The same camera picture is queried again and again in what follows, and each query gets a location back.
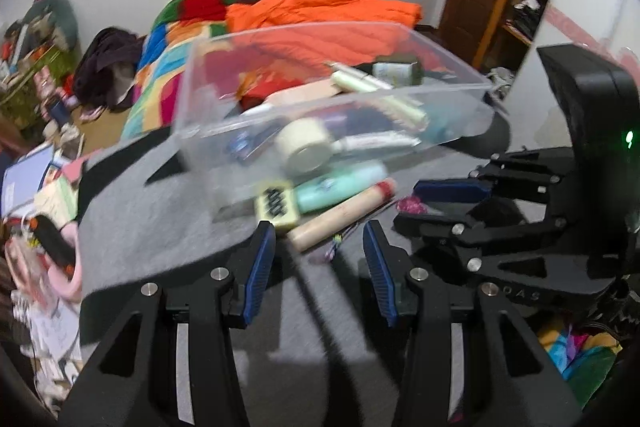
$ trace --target colorful quilt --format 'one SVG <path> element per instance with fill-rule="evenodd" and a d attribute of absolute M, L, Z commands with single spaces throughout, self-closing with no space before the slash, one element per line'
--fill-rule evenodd
<path fill-rule="evenodd" d="M 136 73 L 135 104 L 122 131 L 122 139 L 172 122 L 191 43 L 199 36 L 215 37 L 227 33 L 227 6 L 258 1 L 172 0 L 164 7 L 145 41 Z"/>
<path fill-rule="evenodd" d="M 583 408 L 605 381 L 622 350 L 609 333 L 577 333 L 558 316 L 538 332 L 538 340 Z"/>

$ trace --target mint green tube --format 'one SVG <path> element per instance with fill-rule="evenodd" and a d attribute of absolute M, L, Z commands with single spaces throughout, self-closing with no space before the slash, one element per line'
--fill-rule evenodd
<path fill-rule="evenodd" d="M 294 189 L 300 214 L 342 203 L 388 176 L 385 165 L 378 160 L 356 163 L 333 169 Z"/>

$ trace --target orange blanket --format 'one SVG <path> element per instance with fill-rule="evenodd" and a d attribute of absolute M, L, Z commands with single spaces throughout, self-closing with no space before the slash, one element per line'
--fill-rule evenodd
<path fill-rule="evenodd" d="M 398 22 L 409 28 L 422 18 L 420 5 L 394 0 L 261 0 L 232 4 L 226 12 L 229 32 L 305 22 Z"/>

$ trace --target clothes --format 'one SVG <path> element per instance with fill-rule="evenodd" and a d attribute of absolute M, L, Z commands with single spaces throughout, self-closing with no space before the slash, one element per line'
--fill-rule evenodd
<path fill-rule="evenodd" d="M 142 39 L 119 28 L 101 30 L 91 42 L 74 74 L 74 93 L 83 105 L 114 107 L 119 93 L 114 92 L 113 68 L 120 63 L 137 66 Z"/>
<path fill-rule="evenodd" d="M 159 129 L 97 153 L 82 179 L 80 335 L 85 356 L 142 283 L 206 273 L 223 262 L 225 248 L 254 230 L 251 203 L 212 221 L 201 187 L 188 172 L 148 182 L 175 155 L 169 134 Z M 390 175 L 398 182 L 398 195 L 405 195 L 417 179 L 466 176 L 477 163 L 438 147 L 395 165 Z M 395 215 L 389 208 L 376 219 L 393 245 L 411 251 L 410 240 L 392 230 Z M 278 244 L 260 314 L 247 330 L 231 333 L 252 426 L 391 425 L 406 331 L 390 330 L 380 315 L 362 253 L 362 225 L 345 239 L 331 264 L 307 260 L 311 253 L 326 251 L 326 244 L 305 256 L 283 246 Z M 453 326 L 452 333 L 453 410 L 462 395 L 463 357 L 461 328 Z M 184 354 L 185 342 L 179 333 L 179 353 Z M 183 393 L 188 384 L 180 380 L 186 373 L 184 363 L 178 363 L 183 419 L 191 414 Z"/>
<path fill-rule="evenodd" d="M 239 32 L 305 22 L 378 21 L 413 28 L 421 18 L 419 4 L 395 0 L 261 0 L 231 5 L 226 26 Z"/>

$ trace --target small bottle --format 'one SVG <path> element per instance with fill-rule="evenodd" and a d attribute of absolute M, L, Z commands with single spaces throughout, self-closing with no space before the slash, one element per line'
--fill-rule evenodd
<path fill-rule="evenodd" d="M 301 214 L 342 203 L 387 177 L 385 165 L 378 160 L 333 169 L 295 188 Z"/>
<path fill-rule="evenodd" d="M 62 126 L 62 134 L 60 136 L 62 155 L 70 160 L 75 160 L 81 153 L 81 143 L 82 133 L 80 133 L 78 127 L 72 123 L 65 123 Z"/>

